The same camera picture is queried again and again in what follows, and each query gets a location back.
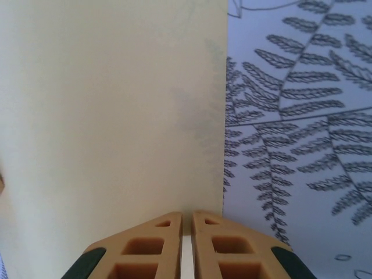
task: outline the fern pattern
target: fern pattern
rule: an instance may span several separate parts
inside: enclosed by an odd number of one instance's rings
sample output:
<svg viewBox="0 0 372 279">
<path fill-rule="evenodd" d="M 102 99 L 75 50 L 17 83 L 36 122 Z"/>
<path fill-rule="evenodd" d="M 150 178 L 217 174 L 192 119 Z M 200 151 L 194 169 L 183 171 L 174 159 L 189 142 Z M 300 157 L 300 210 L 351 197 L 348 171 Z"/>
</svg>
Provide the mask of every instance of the fern pattern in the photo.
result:
<svg viewBox="0 0 372 279">
<path fill-rule="evenodd" d="M 372 3 L 300 0 L 278 6 L 281 22 L 271 32 L 257 43 L 247 35 L 240 52 L 229 52 L 240 76 L 231 97 L 237 121 L 226 126 L 242 134 L 235 140 L 239 154 L 231 158 L 237 165 L 230 167 L 234 177 L 227 177 L 224 210 L 233 216 L 238 208 L 261 207 L 267 230 L 300 246 L 291 231 L 299 192 L 305 197 L 307 191 L 313 203 L 317 197 L 327 201 L 323 214 L 350 230 L 372 222 Z M 237 20 L 246 20 L 245 34 L 263 11 L 274 9 L 243 10 L 253 18 L 232 18 L 232 34 Z M 245 47 L 249 53 L 242 53 Z M 243 205 L 246 199 L 249 205 Z"/>
<path fill-rule="evenodd" d="M 241 140 L 244 147 L 249 147 L 242 151 L 242 155 L 249 158 L 243 167 L 254 170 L 251 179 L 257 183 L 253 187 L 260 192 L 257 200 L 262 202 L 262 209 L 266 212 L 264 218 L 270 222 L 275 236 L 289 244 L 283 206 L 288 204 L 288 197 L 291 196 L 287 188 L 293 186 L 286 176 L 295 170 L 284 163 L 296 159 L 281 149 L 293 144 L 294 140 L 286 134 L 298 127 L 291 123 L 269 123 L 254 128 L 254 134 Z"/>
<path fill-rule="evenodd" d="M 232 131 L 229 129 L 225 130 L 225 160 L 224 160 L 224 178 L 223 178 L 223 192 L 226 192 L 226 187 L 231 186 L 229 179 L 234 178 L 235 175 L 232 172 L 232 168 L 236 167 L 237 164 L 230 160 L 230 158 L 237 157 L 239 151 L 237 148 L 240 146 L 240 142 L 235 140 L 242 134 L 240 131 Z"/>
<path fill-rule="evenodd" d="M 4 262 L 2 261 L 1 256 L 0 256 L 0 279 L 8 279 L 8 275 L 6 274 Z"/>
</svg>

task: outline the cream wall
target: cream wall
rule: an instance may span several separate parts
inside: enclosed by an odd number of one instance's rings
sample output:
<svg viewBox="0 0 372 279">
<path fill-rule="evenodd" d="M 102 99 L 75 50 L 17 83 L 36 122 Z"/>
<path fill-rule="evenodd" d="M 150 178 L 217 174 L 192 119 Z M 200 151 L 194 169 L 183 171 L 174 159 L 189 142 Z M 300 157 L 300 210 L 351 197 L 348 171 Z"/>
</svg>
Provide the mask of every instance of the cream wall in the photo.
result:
<svg viewBox="0 0 372 279">
<path fill-rule="evenodd" d="M 100 238 L 221 212 L 224 1 L 0 3 L 0 251 L 59 278 Z"/>
</svg>

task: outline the fern frond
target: fern frond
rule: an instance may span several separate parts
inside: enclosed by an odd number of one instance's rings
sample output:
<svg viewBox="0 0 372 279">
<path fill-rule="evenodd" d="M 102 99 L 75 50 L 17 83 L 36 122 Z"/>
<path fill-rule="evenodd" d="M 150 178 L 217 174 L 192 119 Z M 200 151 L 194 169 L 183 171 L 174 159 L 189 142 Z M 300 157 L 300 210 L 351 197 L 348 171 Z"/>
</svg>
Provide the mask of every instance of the fern frond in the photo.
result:
<svg viewBox="0 0 372 279">
<path fill-rule="evenodd" d="M 247 144 L 252 145 L 252 144 L 259 142 L 260 139 L 261 137 L 259 134 L 253 134 L 248 137 L 242 138 L 241 140 L 239 140 L 239 143 L 244 144 L 244 145 L 247 145 Z"/>
<path fill-rule="evenodd" d="M 266 201 L 266 200 L 272 199 L 272 198 L 273 198 L 273 193 L 271 191 L 267 191 L 267 192 L 264 192 L 264 193 L 260 194 L 257 197 L 257 200 L 258 201 Z"/>
<path fill-rule="evenodd" d="M 233 161 L 224 160 L 224 167 L 236 167 L 237 164 Z"/>
<path fill-rule="evenodd" d="M 336 154 L 372 155 L 372 147 L 360 144 L 338 145 L 334 151 Z"/>
<path fill-rule="evenodd" d="M 317 83 L 319 81 L 339 81 L 339 78 L 326 71 L 293 71 L 287 81 L 291 83 Z"/>
<path fill-rule="evenodd" d="M 223 174 L 224 176 L 228 177 L 228 178 L 234 178 L 235 175 L 228 169 L 223 169 Z"/>
<path fill-rule="evenodd" d="M 350 173 L 372 173 L 372 162 L 346 163 L 344 168 Z"/>
<path fill-rule="evenodd" d="M 351 218 L 354 225 L 359 225 L 364 222 L 367 218 L 372 216 L 372 205 L 370 203 L 365 203 L 360 208 L 358 208 Z"/>
<path fill-rule="evenodd" d="M 280 209 L 278 206 L 273 205 L 273 212 L 280 216 L 285 216 L 285 212 Z"/>
<path fill-rule="evenodd" d="M 277 196 L 291 196 L 290 193 L 278 187 L 273 187 L 273 193 L 276 194 Z"/>
<path fill-rule="evenodd" d="M 312 45 L 320 45 L 322 47 L 340 48 L 342 46 L 339 39 L 325 34 L 315 34 L 310 43 Z"/>
<path fill-rule="evenodd" d="M 257 96 L 259 98 L 262 98 L 262 100 L 265 100 L 267 102 L 278 102 L 279 96 L 272 94 L 262 88 L 260 88 L 256 83 L 254 83 L 249 77 L 246 75 L 242 76 L 244 84 L 251 90 L 252 94 L 250 96 Z"/>
<path fill-rule="evenodd" d="M 238 124 L 238 121 L 235 115 L 233 115 L 232 113 L 229 113 L 225 115 L 225 123 L 226 123 L 226 126 L 230 126 L 230 125 Z"/>
<path fill-rule="evenodd" d="M 336 70 L 340 71 L 347 80 L 351 80 L 362 89 L 372 90 L 372 72 L 369 69 L 354 65 L 333 51 L 330 51 L 330 57 Z"/>
<path fill-rule="evenodd" d="M 296 157 L 288 155 L 284 152 L 269 152 L 269 157 L 271 160 L 276 160 L 276 161 L 285 162 L 285 163 L 297 161 Z"/>
<path fill-rule="evenodd" d="M 269 158 L 261 158 L 251 163 L 247 163 L 243 165 L 243 167 L 246 167 L 247 169 L 261 169 L 263 167 L 269 167 L 269 166 L 270 166 Z"/>
<path fill-rule="evenodd" d="M 236 138 L 241 136 L 243 133 L 240 131 L 233 131 L 230 129 L 225 129 L 225 137 L 226 138 Z"/>
<path fill-rule="evenodd" d="M 225 140 L 225 148 L 237 148 L 239 147 L 240 143 L 238 141 L 229 141 L 229 140 Z"/>
<path fill-rule="evenodd" d="M 223 185 L 224 186 L 231 186 L 230 182 L 228 182 L 228 180 L 225 177 L 223 178 Z"/>
<path fill-rule="evenodd" d="M 243 62 L 243 68 L 252 76 L 254 77 L 258 82 L 260 82 L 261 85 L 265 86 L 268 89 L 271 90 L 279 90 L 282 86 L 282 81 L 263 72 L 260 70 L 257 66 L 249 63 L 249 62 Z"/>
<path fill-rule="evenodd" d="M 284 137 L 267 137 L 264 138 L 263 141 L 266 144 L 266 146 L 273 148 L 289 146 L 296 143 L 296 141 Z"/>
<path fill-rule="evenodd" d="M 299 58 L 300 63 L 306 65 L 320 65 L 320 66 L 329 66 L 333 62 L 331 59 L 313 53 L 303 53 Z"/>
<path fill-rule="evenodd" d="M 262 145 L 260 147 L 256 147 L 253 149 L 244 150 L 242 151 L 242 154 L 247 157 L 256 158 L 256 157 L 261 157 L 263 155 L 266 155 L 267 150 L 266 150 L 266 147 Z"/>
<path fill-rule="evenodd" d="M 305 88 L 305 89 L 284 89 L 281 96 L 292 100 L 309 100 L 341 94 L 340 88 Z"/>
<path fill-rule="evenodd" d="M 268 212 L 266 215 L 265 215 L 265 220 L 266 221 L 269 221 L 271 219 L 274 219 L 274 212 Z"/>
<path fill-rule="evenodd" d="M 242 99 L 236 99 L 234 101 L 234 105 L 237 109 L 241 109 L 241 108 L 247 108 L 248 106 L 250 106 L 251 104 L 247 101 L 247 100 L 242 100 Z"/>
<path fill-rule="evenodd" d="M 306 113 L 314 112 L 320 109 L 328 109 L 328 108 L 344 108 L 344 103 L 337 101 L 337 100 L 327 100 L 327 101 L 316 101 L 316 102 L 308 102 L 299 105 L 288 106 L 286 108 L 282 108 L 280 113 L 282 116 L 296 116 L 296 115 L 304 115 Z"/>
<path fill-rule="evenodd" d="M 274 66 L 277 69 L 290 68 L 295 64 L 295 61 L 285 58 L 283 56 L 264 51 L 262 49 L 256 49 L 255 52 L 264 59 L 267 63 Z"/>
<path fill-rule="evenodd" d="M 264 100 L 256 100 L 253 96 L 250 96 L 248 93 L 245 93 L 245 98 L 248 101 L 249 105 L 255 106 L 265 112 L 276 112 L 278 111 L 277 103 L 268 103 Z"/>
<path fill-rule="evenodd" d="M 332 140 L 336 141 L 352 141 L 352 142 L 372 142 L 372 133 L 356 130 L 334 130 L 330 132 Z"/>
<path fill-rule="evenodd" d="M 239 155 L 238 151 L 231 150 L 231 149 L 225 149 L 225 157 L 236 157 Z"/>
<path fill-rule="evenodd" d="M 328 123 L 324 120 L 317 121 L 315 123 L 307 125 L 305 128 L 300 129 L 289 135 L 290 138 L 299 140 L 300 138 L 306 138 L 317 133 L 327 131 Z"/>
<path fill-rule="evenodd" d="M 298 128 L 297 125 L 292 123 L 267 123 L 255 126 L 255 128 L 260 132 L 260 134 L 288 134 L 289 132 L 296 130 Z"/>
<path fill-rule="evenodd" d="M 233 84 L 226 78 L 226 101 L 233 101 L 234 97 L 238 96 L 244 90 L 243 84 Z"/>
<path fill-rule="evenodd" d="M 297 148 L 291 149 L 291 153 L 296 155 L 305 155 L 322 151 L 328 148 L 332 148 L 332 142 L 328 137 L 324 137 L 317 138 L 314 141 L 309 141 L 307 144 L 303 144 Z"/>
<path fill-rule="evenodd" d="M 362 193 L 372 193 L 372 181 L 357 183 L 355 188 Z"/>
<path fill-rule="evenodd" d="M 353 25 L 355 23 L 355 19 L 349 15 L 343 15 L 340 13 L 329 13 L 325 16 L 323 23 L 329 26 L 345 26 L 345 25 Z"/>
<path fill-rule="evenodd" d="M 372 31 L 372 16 L 362 18 L 362 22 L 366 25 L 367 29 Z"/>
<path fill-rule="evenodd" d="M 288 202 L 285 199 L 280 198 L 279 196 L 273 196 L 273 203 L 276 205 L 287 205 L 288 204 Z"/>
<path fill-rule="evenodd" d="M 286 237 L 284 235 L 285 233 L 287 233 L 286 230 L 283 230 L 283 232 L 282 231 L 281 232 L 278 231 L 277 233 L 275 233 L 275 237 L 277 239 L 279 239 L 281 242 L 289 245 L 289 242 L 288 242 L 289 239 L 288 239 L 288 237 Z"/>
<path fill-rule="evenodd" d="M 285 174 L 285 175 L 295 173 L 294 170 L 290 169 L 287 166 L 283 166 L 281 164 L 273 164 L 271 166 L 271 171 L 276 174 Z"/>
<path fill-rule="evenodd" d="M 352 185 L 353 181 L 345 175 L 333 177 L 316 183 L 308 183 L 310 189 L 316 191 L 336 191 L 339 189 L 345 189 Z"/>
<path fill-rule="evenodd" d="M 358 42 L 353 36 L 345 35 L 346 46 L 361 60 L 372 63 L 372 46 L 367 46 Z"/>
<path fill-rule="evenodd" d="M 282 36 L 268 35 L 266 38 L 285 52 L 300 54 L 305 48 L 300 42 Z"/>
<path fill-rule="evenodd" d="M 333 169 L 336 165 L 339 164 L 337 155 L 335 154 L 326 154 L 323 158 L 316 160 L 314 163 L 311 163 L 307 166 L 298 167 L 297 169 L 302 173 L 315 173 L 320 170 Z"/>
<path fill-rule="evenodd" d="M 330 7 L 322 2 L 322 1 L 315 1 L 315 0 L 305 0 L 300 2 L 298 6 L 303 10 L 308 10 L 313 13 L 327 13 Z"/>
<path fill-rule="evenodd" d="M 273 186 L 270 182 L 262 183 L 253 187 L 259 191 L 271 191 L 273 189 Z"/>
<path fill-rule="evenodd" d="M 256 110 L 246 110 L 245 112 L 237 113 L 237 119 L 241 122 L 252 121 L 262 116 L 264 116 L 264 114 Z"/>
<path fill-rule="evenodd" d="M 251 176 L 252 180 L 265 180 L 271 178 L 271 172 L 268 170 L 260 171 L 259 173 L 256 173 L 254 176 Z"/>
<path fill-rule="evenodd" d="M 273 176 L 271 182 L 273 184 L 276 184 L 278 186 L 285 186 L 285 187 L 288 187 L 288 186 L 292 186 L 293 183 L 291 183 L 290 181 L 280 177 L 280 176 Z"/>
<path fill-rule="evenodd" d="M 332 214 L 337 215 L 343 210 L 363 201 L 363 195 L 361 195 L 357 190 L 351 190 L 336 203 L 332 209 Z"/>
<path fill-rule="evenodd" d="M 345 112 L 328 116 L 332 126 L 372 127 L 372 115 L 364 112 Z"/>
<path fill-rule="evenodd" d="M 280 219 L 280 218 L 274 218 L 274 221 L 279 226 L 287 226 L 287 223 L 285 221 L 283 221 L 282 219 Z"/>
<path fill-rule="evenodd" d="M 273 202 L 272 201 L 268 201 L 268 202 L 265 202 L 261 208 L 265 211 L 267 209 L 270 209 L 270 208 L 273 208 Z"/>
<path fill-rule="evenodd" d="M 283 22 L 304 33 L 314 33 L 318 28 L 316 22 L 299 19 L 298 17 L 286 17 Z"/>
<path fill-rule="evenodd" d="M 228 102 L 228 101 L 226 101 L 225 113 L 226 113 L 226 114 L 229 114 L 229 113 L 231 113 L 231 112 L 234 112 L 234 106 L 228 104 L 227 102 Z"/>
</svg>

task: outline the fern wallpaper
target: fern wallpaper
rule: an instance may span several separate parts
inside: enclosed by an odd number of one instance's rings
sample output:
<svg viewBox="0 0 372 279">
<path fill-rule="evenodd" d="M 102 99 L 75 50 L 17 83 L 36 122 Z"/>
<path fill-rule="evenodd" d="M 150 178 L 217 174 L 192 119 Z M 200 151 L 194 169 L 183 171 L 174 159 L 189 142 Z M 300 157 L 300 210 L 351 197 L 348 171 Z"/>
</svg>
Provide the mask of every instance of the fern wallpaper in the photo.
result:
<svg viewBox="0 0 372 279">
<path fill-rule="evenodd" d="M 225 217 L 372 279 L 372 1 L 228 4 Z"/>
</svg>

